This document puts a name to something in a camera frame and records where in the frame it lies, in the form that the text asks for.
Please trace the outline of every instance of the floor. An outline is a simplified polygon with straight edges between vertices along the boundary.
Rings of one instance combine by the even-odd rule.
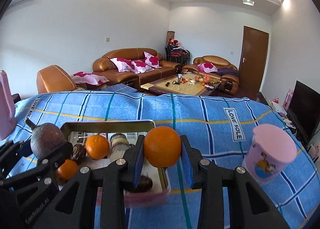
[[[225,97],[225,98],[243,98],[243,97],[248,97],[249,99],[251,99],[253,101],[258,101],[258,102],[264,103],[264,98],[263,98],[261,93],[257,94],[256,92],[246,90],[246,89],[244,89],[242,87],[239,87],[238,92],[234,96],[226,94],[226,93],[223,93],[221,91],[218,92],[217,96]]]

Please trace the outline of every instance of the tan leather chair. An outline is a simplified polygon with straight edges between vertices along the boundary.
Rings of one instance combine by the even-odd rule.
[[[205,72],[199,71],[199,68],[197,65],[203,64],[203,63],[212,63],[214,64],[218,69],[222,67],[226,68],[233,68],[235,70],[238,70],[236,66],[231,64],[226,59],[223,59],[221,57],[215,56],[215,55],[205,55],[203,57],[197,57],[193,60],[192,65],[184,65],[182,68],[182,72],[191,71],[194,74],[204,75],[207,74]],[[239,78],[231,75],[231,74],[224,74],[222,76],[217,75],[215,73],[208,73],[210,76],[217,78],[218,80],[221,80],[220,84],[220,91],[224,91],[227,93],[230,93],[232,95],[235,95],[239,89]]]
[[[37,88],[39,94],[78,89],[70,75],[58,65],[50,65],[38,72]]]
[[[143,74],[134,74],[131,72],[119,73],[115,64],[110,60],[112,58],[123,58],[132,61],[141,60],[144,62],[144,52],[158,57],[161,68],[156,68],[153,71]],[[132,83],[133,87],[139,90],[140,85],[142,84],[179,73],[181,71],[181,64],[164,61],[161,54],[150,48],[126,48],[106,53],[102,58],[95,60],[92,69],[93,74],[107,77],[111,85],[118,83],[125,83],[128,85],[128,83]]]

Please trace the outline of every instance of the pink floral pillow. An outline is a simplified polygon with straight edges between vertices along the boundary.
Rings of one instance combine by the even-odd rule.
[[[150,65],[153,68],[160,68],[159,59],[147,52],[144,52],[145,62],[147,65]]]
[[[119,73],[132,72],[138,74],[139,72],[133,67],[129,60],[123,58],[112,58],[110,59],[118,68]]]
[[[212,63],[200,64],[198,65],[198,68],[201,72],[205,73],[213,73],[218,71],[217,67],[215,67]]]
[[[131,61],[134,68],[141,74],[154,70],[151,66],[142,61]]]

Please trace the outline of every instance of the striped towel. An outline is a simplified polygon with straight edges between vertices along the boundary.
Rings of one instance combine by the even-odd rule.
[[[174,128],[187,135],[192,147],[218,166],[229,169],[241,165],[252,142],[252,129],[269,123],[284,129],[294,140],[297,157],[271,183],[263,186],[292,229],[302,228],[320,202],[320,182],[316,167],[282,119],[267,106],[248,98],[227,99],[166,94],[158,97],[138,93],[78,91],[41,94],[16,103],[17,126],[4,141],[26,140],[31,130],[23,122],[36,101],[31,120],[36,124],[51,122],[61,127],[69,121],[154,120],[156,125]],[[244,140],[234,141],[224,108],[234,108]],[[34,168],[33,155],[23,158],[10,176]],[[128,228],[196,228],[200,190],[190,190],[180,161],[168,168],[171,194],[164,206],[126,209]],[[225,228],[229,228],[228,197],[224,191]],[[99,208],[96,208],[98,228]]]

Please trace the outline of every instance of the television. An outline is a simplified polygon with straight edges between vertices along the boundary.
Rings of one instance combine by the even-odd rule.
[[[287,113],[308,144],[320,121],[320,94],[297,81]]]

